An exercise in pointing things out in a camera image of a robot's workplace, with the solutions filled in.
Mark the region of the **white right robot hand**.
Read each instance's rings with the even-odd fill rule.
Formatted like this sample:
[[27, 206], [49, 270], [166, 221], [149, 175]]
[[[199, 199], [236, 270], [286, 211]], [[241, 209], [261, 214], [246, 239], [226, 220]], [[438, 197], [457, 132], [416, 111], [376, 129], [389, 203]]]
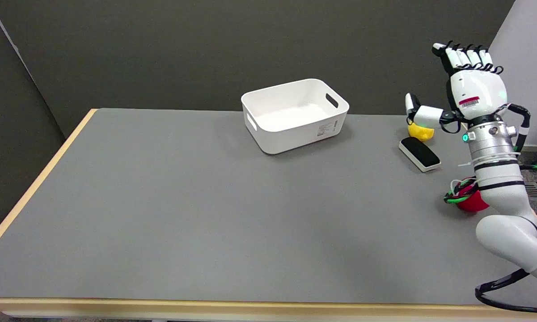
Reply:
[[450, 110], [421, 104], [415, 94], [407, 93], [405, 110], [409, 125], [436, 129], [450, 123], [468, 123], [497, 113], [507, 103], [506, 86], [500, 76], [504, 68], [493, 63], [489, 47], [436, 42], [432, 52], [441, 59], [449, 76], [446, 91]]

